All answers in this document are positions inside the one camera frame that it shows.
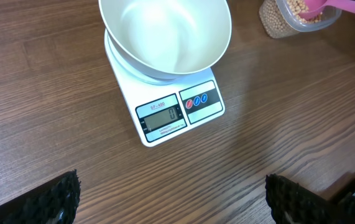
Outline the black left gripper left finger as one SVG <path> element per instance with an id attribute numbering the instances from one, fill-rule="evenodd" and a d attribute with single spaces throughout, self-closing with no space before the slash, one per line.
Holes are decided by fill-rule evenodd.
<path id="1" fill-rule="evenodd" d="M 0 205 L 0 223 L 72 224 L 80 192 L 76 170 L 68 171 Z"/>

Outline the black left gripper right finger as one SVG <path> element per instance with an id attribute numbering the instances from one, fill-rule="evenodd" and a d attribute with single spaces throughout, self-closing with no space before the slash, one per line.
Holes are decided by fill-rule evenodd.
<path id="1" fill-rule="evenodd" d="M 328 202 L 281 175 L 265 178 L 265 200 L 276 223 L 338 223 Z"/>

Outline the pink plastic measuring scoop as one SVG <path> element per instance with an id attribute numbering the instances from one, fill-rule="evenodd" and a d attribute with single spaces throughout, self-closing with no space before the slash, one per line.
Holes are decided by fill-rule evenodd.
<path id="1" fill-rule="evenodd" d="M 298 15 L 306 20 L 316 17 L 327 6 L 355 14 L 355 1 L 353 0 L 305 0 L 305 4 L 309 11 L 300 12 Z"/>

